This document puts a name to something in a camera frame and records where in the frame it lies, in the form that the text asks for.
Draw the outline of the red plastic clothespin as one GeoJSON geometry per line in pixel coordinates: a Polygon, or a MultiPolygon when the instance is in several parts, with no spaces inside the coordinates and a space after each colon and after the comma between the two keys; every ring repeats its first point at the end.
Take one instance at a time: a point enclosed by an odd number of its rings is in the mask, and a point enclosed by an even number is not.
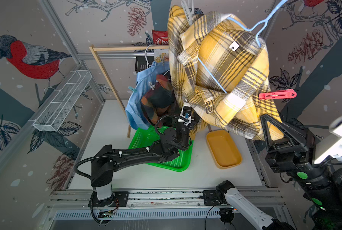
{"type": "Polygon", "coordinates": [[[270,93],[259,94],[260,100],[275,100],[275,99],[292,99],[297,96],[297,93],[293,89],[280,90],[270,93]]]}

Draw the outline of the yellow plaid long-sleeve shirt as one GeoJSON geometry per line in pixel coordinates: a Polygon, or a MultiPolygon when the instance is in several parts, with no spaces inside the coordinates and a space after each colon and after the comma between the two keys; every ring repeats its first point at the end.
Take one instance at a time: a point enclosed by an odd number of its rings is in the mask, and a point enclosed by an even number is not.
{"type": "Polygon", "coordinates": [[[190,25],[178,5],[170,8],[167,28],[177,103],[188,102],[201,118],[191,137],[212,125],[263,140],[260,116],[280,119],[273,100],[259,99],[271,90],[265,41],[243,30],[234,14],[198,14],[190,25]]]}

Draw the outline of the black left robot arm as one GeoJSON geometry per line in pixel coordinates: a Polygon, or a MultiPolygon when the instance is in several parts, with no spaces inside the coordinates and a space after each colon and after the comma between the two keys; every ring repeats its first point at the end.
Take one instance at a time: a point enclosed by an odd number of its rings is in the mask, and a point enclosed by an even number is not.
{"type": "Polygon", "coordinates": [[[93,195],[99,201],[112,199],[113,174],[130,166],[145,163],[170,162],[180,156],[179,151],[188,150],[191,145],[190,130],[198,123],[188,113],[185,115],[167,114],[155,124],[155,132],[160,139],[150,146],[137,149],[113,149],[112,145],[103,146],[95,156],[81,160],[74,165],[76,174],[90,179],[93,195]],[[167,117],[180,119],[176,128],[169,127],[162,133],[158,124],[167,117]]]}

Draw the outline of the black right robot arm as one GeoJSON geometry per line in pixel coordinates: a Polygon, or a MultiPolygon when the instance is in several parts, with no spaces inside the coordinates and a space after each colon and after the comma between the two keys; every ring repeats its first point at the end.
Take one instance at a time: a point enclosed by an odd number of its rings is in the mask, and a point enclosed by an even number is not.
{"type": "Polygon", "coordinates": [[[315,163],[318,138],[308,129],[281,123],[269,114],[260,117],[267,148],[266,162],[275,173],[286,173],[303,189],[318,211],[316,230],[342,230],[342,168],[329,170],[329,158],[315,163]]]}

